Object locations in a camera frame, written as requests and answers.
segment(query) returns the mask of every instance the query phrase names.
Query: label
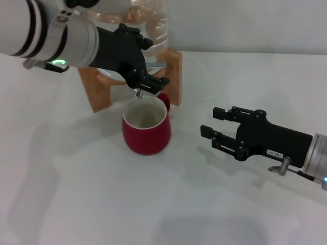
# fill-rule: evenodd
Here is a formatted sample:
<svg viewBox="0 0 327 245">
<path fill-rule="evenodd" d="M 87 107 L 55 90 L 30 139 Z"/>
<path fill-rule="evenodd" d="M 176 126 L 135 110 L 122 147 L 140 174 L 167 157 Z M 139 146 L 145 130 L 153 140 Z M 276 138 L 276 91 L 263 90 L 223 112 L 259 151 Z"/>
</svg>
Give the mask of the label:
<svg viewBox="0 0 327 245">
<path fill-rule="evenodd" d="M 267 154 L 273 157 L 283 158 L 282 153 L 274 152 L 272 150 L 267 150 Z"/>
</svg>

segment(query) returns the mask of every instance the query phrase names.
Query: white table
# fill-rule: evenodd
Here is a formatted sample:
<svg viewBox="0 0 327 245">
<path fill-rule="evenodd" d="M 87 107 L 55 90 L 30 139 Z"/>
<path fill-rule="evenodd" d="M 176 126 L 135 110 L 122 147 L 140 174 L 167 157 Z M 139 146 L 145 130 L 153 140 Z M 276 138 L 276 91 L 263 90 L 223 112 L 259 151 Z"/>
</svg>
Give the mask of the white table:
<svg viewBox="0 0 327 245">
<path fill-rule="evenodd" d="M 325 242 L 327 192 L 254 156 L 237 162 L 200 137 L 234 136 L 213 107 L 263 109 L 277 125 L 327 134 L 327 56 L 183 53 L 183 99 L 156 156 L 131 152 L 131 90 L 93 114 L 76 69 L 0 56 L 0 244 L 211 245 Z"/>
</svg>

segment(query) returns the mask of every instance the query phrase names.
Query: red mug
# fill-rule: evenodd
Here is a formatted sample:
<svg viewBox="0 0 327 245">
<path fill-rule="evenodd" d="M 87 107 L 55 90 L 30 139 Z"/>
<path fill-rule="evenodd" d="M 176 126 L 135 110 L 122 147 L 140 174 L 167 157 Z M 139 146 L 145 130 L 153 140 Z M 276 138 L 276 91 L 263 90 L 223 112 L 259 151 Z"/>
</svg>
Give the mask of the red mug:
<svg viewBox="0 0 327 245">
<path fill-rule="evenodd" d="M 161 152 L 171 137 L 166 94 L 133 99 L 123 113 L 123 135 L 128 147 L 142 155 Z"/>
</svg>

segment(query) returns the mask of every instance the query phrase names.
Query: white wall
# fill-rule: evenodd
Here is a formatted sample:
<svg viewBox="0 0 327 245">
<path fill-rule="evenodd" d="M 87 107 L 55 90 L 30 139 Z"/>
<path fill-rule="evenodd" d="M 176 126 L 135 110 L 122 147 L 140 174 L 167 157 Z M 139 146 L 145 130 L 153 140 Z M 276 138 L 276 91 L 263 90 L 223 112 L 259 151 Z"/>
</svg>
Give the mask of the white wall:
<svg viewBox="0 0 327 245">
<path fill-rule="evenodd" d="M 168 0 L 181 51 L 327 54 L 327 0 Z"/>
</svg>

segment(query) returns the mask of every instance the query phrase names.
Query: green indicator light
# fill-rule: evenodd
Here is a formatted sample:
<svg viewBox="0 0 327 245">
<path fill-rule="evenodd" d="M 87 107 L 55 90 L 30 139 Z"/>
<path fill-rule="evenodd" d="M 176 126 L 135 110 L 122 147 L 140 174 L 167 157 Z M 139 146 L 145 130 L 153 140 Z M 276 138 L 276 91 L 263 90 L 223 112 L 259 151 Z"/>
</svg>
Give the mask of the green indicator light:
<svg viewBox="0 0 327 245">
<path fill-rule="evenodd" d="M 66 64 L 66 61 L 64 61 L 64 60 L 54 60 L 52 63 L 53 64 L 61 64 L 61 65 L 64 65 L 64 64 Z"/>
</svg>

